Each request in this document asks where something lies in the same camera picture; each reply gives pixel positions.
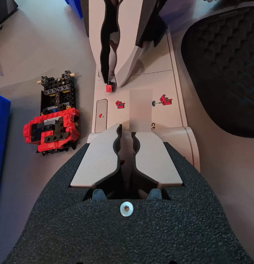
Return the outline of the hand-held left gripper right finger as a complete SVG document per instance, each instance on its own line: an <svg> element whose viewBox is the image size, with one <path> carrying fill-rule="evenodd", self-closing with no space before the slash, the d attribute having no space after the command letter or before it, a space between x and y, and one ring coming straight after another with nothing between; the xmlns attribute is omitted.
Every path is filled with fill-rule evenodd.
<svg viewBox="0 0 254 264"><path fill-rule="evenodd" d="M152 132L132 133L134 160L132 177L138 189L181 186L182 179L163 143Z"/></svg>

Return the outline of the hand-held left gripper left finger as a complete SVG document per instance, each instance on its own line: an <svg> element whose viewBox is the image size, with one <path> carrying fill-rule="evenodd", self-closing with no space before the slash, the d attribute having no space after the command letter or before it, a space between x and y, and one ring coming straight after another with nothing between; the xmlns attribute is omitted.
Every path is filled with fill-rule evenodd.
<svg viewBox="0 0 254 264"><path fill-rule="evenodd" d="M119 123L95 133L70 186L94 188L114 176L120 168L121 136L122 124Z"/></svg>

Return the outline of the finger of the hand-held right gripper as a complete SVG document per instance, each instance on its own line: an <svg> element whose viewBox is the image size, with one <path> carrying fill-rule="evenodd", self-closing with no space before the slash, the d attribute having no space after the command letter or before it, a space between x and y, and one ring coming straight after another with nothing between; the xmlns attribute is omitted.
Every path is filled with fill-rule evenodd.
<svg viewBox="0 0 254 264"><path fill-rule="evenodd" d="M123 0L117 7L116 21L120 33L116 50L115 80L124 85L138 60L148 25L159 13L161 1Z"/></svg>
<svg viewBox="0 0 254 264"><path fill-rule="evenodd" d="M118 33L116 14L119 1L100 1L100 73L104 83L109 79L109 55L111 34Z"/></svg>

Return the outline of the lego instruction booklet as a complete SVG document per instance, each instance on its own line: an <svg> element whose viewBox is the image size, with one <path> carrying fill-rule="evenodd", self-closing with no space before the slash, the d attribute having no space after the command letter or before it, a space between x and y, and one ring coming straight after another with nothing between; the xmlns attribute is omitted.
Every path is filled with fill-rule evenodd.
<svg viewBox="0 0 254 264"><path fill-rule="evenodd" d="M123 149L121 159L125 174L130 172L132 145L131 132L153 132L164 142L168 142L198 171L200 160L195 136L188 127L179 75L171 40L170 28L154 47L154 42L146 42L135 66L121 87L115 80L116 50L120 33L111 34L111 50L109 55L109 79L115 83L112 93L106 92L100 73L100 1L82 3L84 23L92 53L97 64L94 89L94 106L92 133L101 133L116 123L122 124Z"/></svg>

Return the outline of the red and black lego car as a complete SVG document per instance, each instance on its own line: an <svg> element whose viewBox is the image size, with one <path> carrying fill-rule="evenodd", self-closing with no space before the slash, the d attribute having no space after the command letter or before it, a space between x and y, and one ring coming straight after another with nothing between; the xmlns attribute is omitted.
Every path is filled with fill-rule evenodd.
<svg viewBox="0 0 254 264"><path fill-rule="evenodd" d="M65 70L58 78L42 75L37 84L40 94L40 114L24 125L23 136L28 144L37 145L43 156L76 149L79 110L76 109L75 73Z"/></svg>

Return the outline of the blue plastic bin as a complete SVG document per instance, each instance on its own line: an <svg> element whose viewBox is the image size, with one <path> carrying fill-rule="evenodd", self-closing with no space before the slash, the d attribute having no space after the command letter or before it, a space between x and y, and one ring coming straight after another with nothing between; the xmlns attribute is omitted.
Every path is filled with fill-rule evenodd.
<svg viewBox="0 0 254 264"><path fill-rule="evenodd" d="M80 0L65 0L65 2L70 5L70 7L74 10L74 12L79 16L80 19L83 18Z"/></svg>

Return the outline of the black dimpled foam pad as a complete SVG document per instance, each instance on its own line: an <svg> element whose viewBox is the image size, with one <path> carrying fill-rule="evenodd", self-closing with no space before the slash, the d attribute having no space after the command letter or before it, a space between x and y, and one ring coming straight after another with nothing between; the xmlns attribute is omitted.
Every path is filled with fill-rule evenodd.
<svg viewBox="0 0 254 264"><path fill-rule="evenodd" d="M254 7L194 23L181 53L211 120L230 134L254 138Z"/></svg>

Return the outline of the dark grey case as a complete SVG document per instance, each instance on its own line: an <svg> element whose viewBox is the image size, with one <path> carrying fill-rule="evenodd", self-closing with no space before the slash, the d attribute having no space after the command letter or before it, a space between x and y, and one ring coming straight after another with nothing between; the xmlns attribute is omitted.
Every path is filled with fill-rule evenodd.
<svg viewBox="0 0 254 264"><path fill-rule="evenodd" d="M10 17L18 8L18 4L14 0L0 0L0 30L2 23Z"/></svg>

